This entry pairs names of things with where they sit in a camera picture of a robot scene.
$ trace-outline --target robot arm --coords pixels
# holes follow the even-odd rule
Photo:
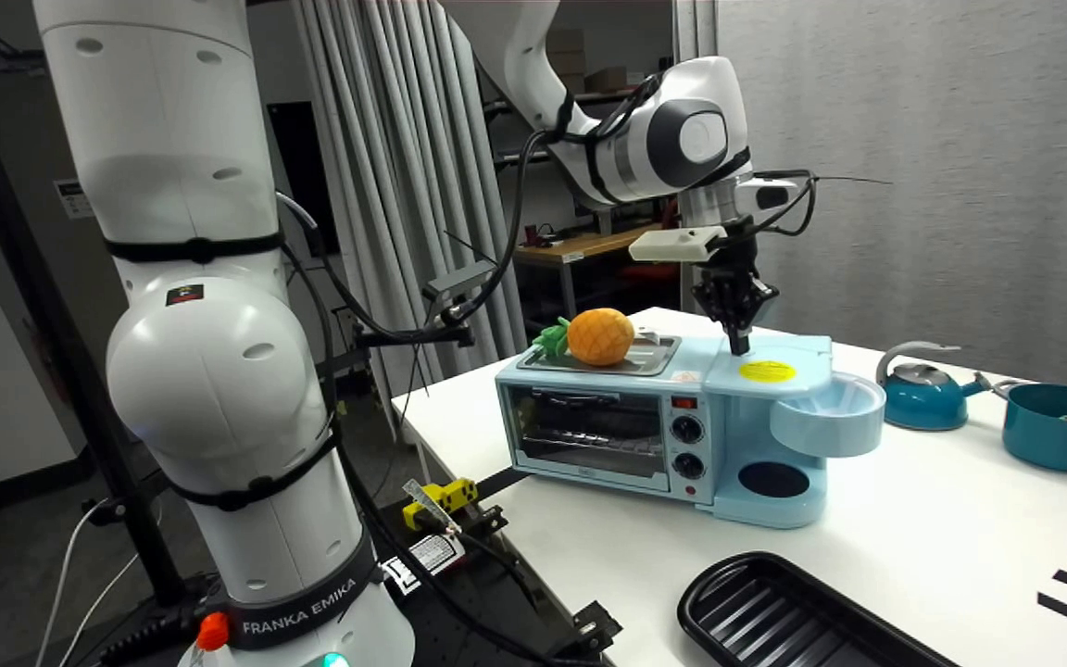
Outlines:
[[[608,118],[584,116],[545,60],[561,0],[446,0],[478,64],[549,132],[579,193],[600,209],[686,193],[689,229],[645,232],[640,262],[700,262],[700,303],[729,347],[750,352],[760,308],[779,294],[755,276],[754,219],[800,197],[792,178],[755,178],[750,118],[729,60],[686,60],[650,78]]]

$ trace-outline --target black metal stand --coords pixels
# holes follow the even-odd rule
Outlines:
[[[78,415],[83,433],[90,436],[90,455],[108,483],[111,498],[126,507],[122,522],[131,529],[132,551],[141,568],[151,577],[160,603],[180,603],[190,599],[187,582],[173,570],[173,561],[160,536],[160,525],[141,498],[141,488],[131,477],[122,441],[126,426],[118,421],[108,389],[99,382],[99,372],[52,282],[52,272],[26,226],[26,216],[20,209],[20,197],[10,188],[10,178],[0,162],[0,250],[8,256],[8,267],[15,276],[15,286],[46,337],[52,345],[52,365],[72,392],[72,408]]]

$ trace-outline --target blue pot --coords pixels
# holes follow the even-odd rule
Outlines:
[[[1007,397],[1003,449],[1034,467],[1067,472],[1067,386],[1014,386]]]

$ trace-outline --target floor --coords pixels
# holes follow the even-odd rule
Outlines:
[[[377,504],[400,502],[400,483],[418,477],[416,449],[393,441],[385,410],[377,408],[373,397],[348,399],[346,444],[361,477],[368,483],[368,488],[373,488]],[[35,665],[35,652],[46,638],[63,546],[83,507],[90,502],[99,502],[99,492],[103,486],[95,477],[84,477],[61,492],[0,507],[0,667]],[[211,576],[211,561],[187,504],[173,492],[163,492],[151,504],[151,510],[163,517],[160,525],[173,551],[177,570]],[[111,582],[126,561],[131,561],[131,536],[122,525],[84,525],[72,563],[61,624],[52,634],[57,646],[63,646],[74,634],[78,619],[84,617],[99,586]],[[126,617],[148,594],[151,594],[148,577],[141,576],[141,568],[132,568],[118,582],[118,588],[99,603],[90,626]]]

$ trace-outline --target gray curtain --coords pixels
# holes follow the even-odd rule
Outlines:
[[[346,276],[369,316],[410,329],[423,286],[500,256],[508,219],[486,142],[473,55],[432,0],[293,0],[311,66]],[[403,392],[519,352],[508,278],[471,321],[473,347],[385,347],[377,389]]]
[[[674,0],[674,26],[737,64],[755,167],[881,181],[828,181],[810,232],[765,246],[771,325],[1067,382],[1067,3]]]

